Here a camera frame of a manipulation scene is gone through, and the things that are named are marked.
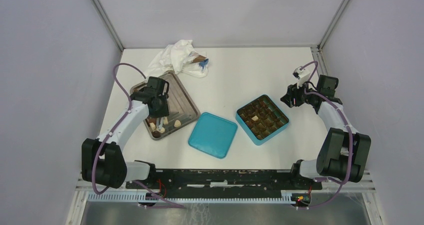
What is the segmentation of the stainless steel tray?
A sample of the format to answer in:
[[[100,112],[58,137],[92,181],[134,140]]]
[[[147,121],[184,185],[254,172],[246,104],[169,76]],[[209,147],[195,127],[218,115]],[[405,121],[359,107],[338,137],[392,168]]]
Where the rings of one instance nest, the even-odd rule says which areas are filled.
[[[133,100],[146,102],[148,105],[149,95],[168,94],[169,115],[163,122],[164,133],[157,131],[157,118],[148,117],[144,124],[150,137],[154,141],[161,140],[172,133],[182,129],[188,124],[195,122],[200,117],[200,111],[189,96],[180,79],[173,71],[167,71],[159,77],[152,77],[148,81],[134,85],[130,90]],[[174,127],[176,120],[181,121],[180,127]]]

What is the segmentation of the teal chocolate box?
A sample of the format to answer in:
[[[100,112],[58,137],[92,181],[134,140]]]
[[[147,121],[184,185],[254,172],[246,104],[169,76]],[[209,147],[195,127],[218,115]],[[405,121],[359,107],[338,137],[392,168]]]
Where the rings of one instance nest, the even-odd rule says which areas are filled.
[[[289,118],[266,94],[263,94],[235,113],[236,121],[245,131],[252,142],[261,146],[289,125]]]

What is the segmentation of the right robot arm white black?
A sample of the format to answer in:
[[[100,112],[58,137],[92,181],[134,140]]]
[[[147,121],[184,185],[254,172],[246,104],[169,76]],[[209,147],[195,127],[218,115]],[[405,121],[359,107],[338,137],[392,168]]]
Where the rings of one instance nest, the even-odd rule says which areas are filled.
[[[308,104],[324,122],[327,135],[314,160],[298,160],[298,170],[289,174],[289,184],[302,189],[309,179],[329,179],[339,184],[361,181],[367,163],[371,138],[361,134],[347,119],[341,100],[336,97],[339,80],[320,75],[317,86],[291,84],[281,101],[288,107]]]

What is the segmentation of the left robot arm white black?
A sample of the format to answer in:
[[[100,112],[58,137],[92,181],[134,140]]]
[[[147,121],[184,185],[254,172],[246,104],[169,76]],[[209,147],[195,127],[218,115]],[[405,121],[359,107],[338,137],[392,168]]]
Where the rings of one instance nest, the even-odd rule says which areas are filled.
[[[153,188],[157,175],[152,164],[143,161],[126,162],[123,149],[147,118],[163,118],[170,114],[168,92],[170,84],[159,77],[150,77],[146,86],[133,92],[128,108],[105,133],[87,138],[81,145],[81,176],[92,185],[119,188],[123,183],[137,180],[145,189]]]

